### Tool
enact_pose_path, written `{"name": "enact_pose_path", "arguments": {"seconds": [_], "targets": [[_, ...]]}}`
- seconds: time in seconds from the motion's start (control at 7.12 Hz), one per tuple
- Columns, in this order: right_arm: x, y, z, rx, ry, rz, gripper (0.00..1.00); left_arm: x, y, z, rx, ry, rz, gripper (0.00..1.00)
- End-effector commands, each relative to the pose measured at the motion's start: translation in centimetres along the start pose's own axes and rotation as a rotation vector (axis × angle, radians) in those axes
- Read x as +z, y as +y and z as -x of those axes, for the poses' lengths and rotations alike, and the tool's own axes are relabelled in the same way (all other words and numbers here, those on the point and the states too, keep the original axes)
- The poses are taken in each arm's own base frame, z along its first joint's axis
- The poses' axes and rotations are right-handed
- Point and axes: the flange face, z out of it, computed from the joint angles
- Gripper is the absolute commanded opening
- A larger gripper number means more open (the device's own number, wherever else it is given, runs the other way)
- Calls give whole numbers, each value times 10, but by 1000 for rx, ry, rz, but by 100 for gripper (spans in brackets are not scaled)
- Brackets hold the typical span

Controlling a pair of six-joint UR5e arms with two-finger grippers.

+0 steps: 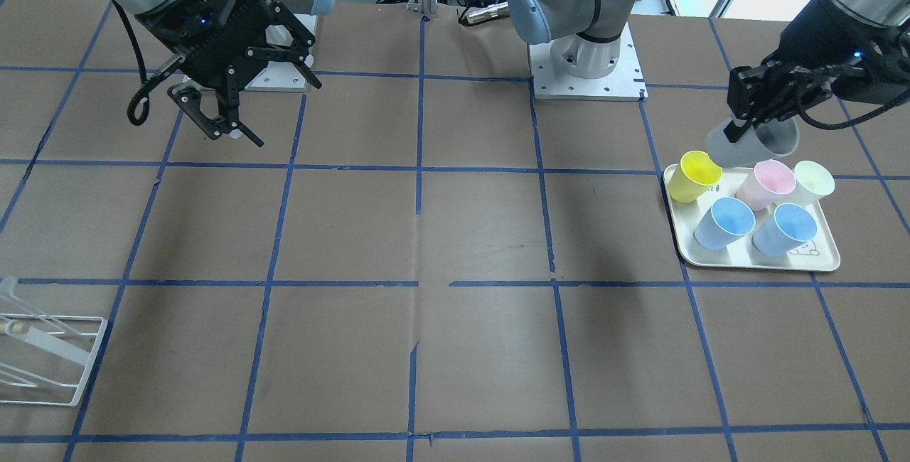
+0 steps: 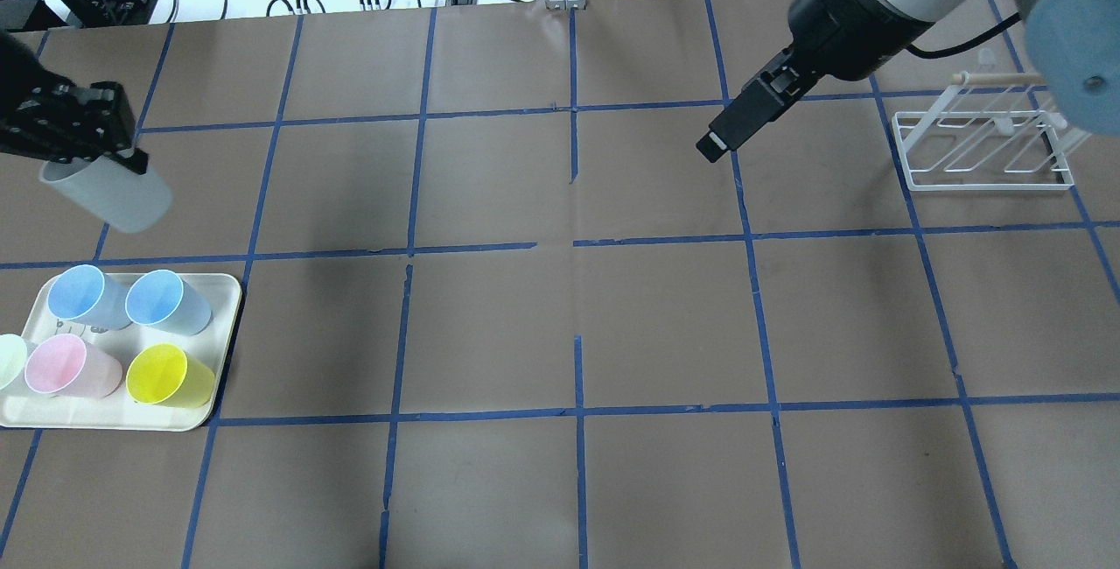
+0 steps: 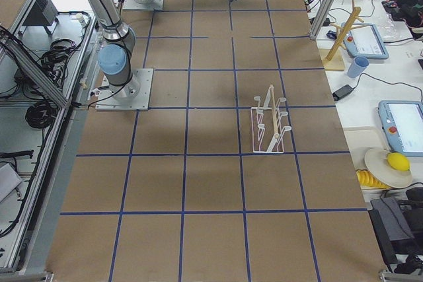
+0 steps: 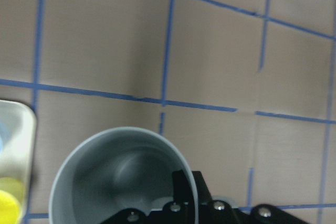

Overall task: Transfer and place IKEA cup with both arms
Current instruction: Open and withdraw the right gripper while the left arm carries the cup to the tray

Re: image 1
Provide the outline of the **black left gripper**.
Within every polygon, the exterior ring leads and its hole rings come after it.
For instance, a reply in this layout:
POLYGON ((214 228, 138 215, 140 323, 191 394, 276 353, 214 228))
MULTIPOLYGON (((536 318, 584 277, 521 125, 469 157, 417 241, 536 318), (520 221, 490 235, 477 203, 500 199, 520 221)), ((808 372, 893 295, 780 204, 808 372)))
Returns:
POLYGON ((869 24, 835 0, 810 0, 759 66, 730 71, 724 140, 738 144, 757 136, 755 125, 792 117, 819 125, 807 110, 832 97, 875 105, 851 125, 906 104, 908 21, 869 24))

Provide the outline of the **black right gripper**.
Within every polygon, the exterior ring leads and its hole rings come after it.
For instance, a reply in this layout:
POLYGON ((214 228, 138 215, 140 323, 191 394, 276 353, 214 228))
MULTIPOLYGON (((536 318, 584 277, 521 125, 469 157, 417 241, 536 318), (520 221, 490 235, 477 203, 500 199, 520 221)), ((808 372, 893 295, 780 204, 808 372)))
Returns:
POLYGON ((203 112, 202 92, 175 85, 168 96, 205 137, 264 141, 240 119, 240 88, 263 92, 321 89, 310 69, 316 36, 299 13, 316 13, 316 0, 164 0, 137 19, 166 44, 180 70, 215 90, 218 115, 203 112))

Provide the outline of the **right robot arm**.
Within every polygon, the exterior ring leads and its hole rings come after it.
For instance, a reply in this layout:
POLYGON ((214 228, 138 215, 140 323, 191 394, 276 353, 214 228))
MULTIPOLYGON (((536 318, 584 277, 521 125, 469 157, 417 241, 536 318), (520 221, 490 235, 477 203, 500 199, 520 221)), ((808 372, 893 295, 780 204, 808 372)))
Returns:
POLYGON ((310 86, 321 80, 306 60, 316 36, 300 15, 322 16, 336 0, 112 0, 130 38, 141 87, 128 121, 149 118, 149 96, 176 71, 188 81, 168 96, 209 139, 243 135, 263 141, 240 121, 240 93, 269 63, 292 65, 310 86))

